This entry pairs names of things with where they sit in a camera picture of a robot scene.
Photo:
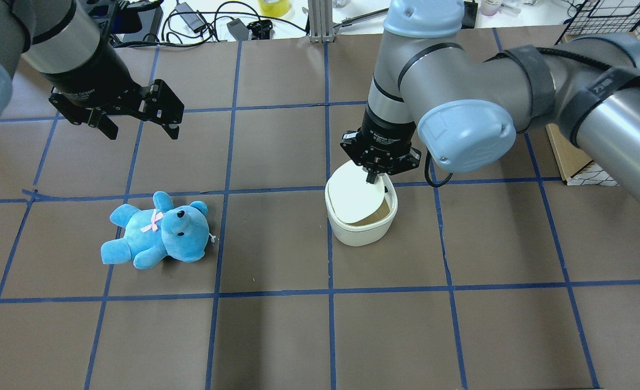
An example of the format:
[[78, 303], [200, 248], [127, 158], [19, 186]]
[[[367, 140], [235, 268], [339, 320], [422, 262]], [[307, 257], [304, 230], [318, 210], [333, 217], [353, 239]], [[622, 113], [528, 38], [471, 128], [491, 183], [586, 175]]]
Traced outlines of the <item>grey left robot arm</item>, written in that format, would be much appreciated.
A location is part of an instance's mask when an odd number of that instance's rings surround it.
[[87, 124], [110, 140], [111, 116], [155, 123], [176, 140], [184, 104], [165, 81], [134, 81], [110, 37], [140, 29], [139, 13], [161, 2], [0, 1], [0, 118], [25, 60], [53, 87], [50, 103], [71, 124]]

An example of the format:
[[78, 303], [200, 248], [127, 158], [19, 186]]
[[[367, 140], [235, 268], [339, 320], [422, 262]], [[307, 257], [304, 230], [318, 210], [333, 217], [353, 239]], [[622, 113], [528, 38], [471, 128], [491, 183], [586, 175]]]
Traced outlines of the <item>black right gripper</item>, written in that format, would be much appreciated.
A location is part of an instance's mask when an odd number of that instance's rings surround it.
[[375, 184], [379, 174], [392, 176], [419, 167], [422, 154], [412, 146], [415, 130], [414, 121], [386, 120], [367, 104], [361, 126], [345, 132], [339, 144], [355, 165], [365, 169], [365, 182]]

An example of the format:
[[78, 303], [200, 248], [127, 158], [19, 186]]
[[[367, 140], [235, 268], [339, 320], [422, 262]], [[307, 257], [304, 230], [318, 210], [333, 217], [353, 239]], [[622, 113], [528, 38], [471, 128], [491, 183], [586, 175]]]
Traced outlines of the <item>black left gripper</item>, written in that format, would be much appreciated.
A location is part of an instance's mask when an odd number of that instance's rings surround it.
[[57, 93], [50, 94], [50, 103], [71, 124], [87, 124], [116, 140], [119, 127], [107, 113], [116, 113], [115, 106], [120, 106], [137, 109], [138, 119], [161, 126], [171, 140], [179, 137], [185, 109], [181, 99], [162, 79], [145, 87], [137, 84], [123, 59], [105, 39], [100, 40], [92, 56], [78, 68], [41, 74], [57, 89]]

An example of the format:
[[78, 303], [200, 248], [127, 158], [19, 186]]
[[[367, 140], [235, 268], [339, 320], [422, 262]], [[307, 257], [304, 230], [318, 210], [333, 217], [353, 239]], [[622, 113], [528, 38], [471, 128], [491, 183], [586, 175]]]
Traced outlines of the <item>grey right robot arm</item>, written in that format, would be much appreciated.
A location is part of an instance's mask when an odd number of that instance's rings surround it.
[[449, 174], [495, 162], [531, 126], [555, 124], [640, 203], [640, 41], [582, 36], [476, 63], [457, 41], [462, 1], [392, 1], [358, 130], [342, 149], [373, 183], [421, 152]]

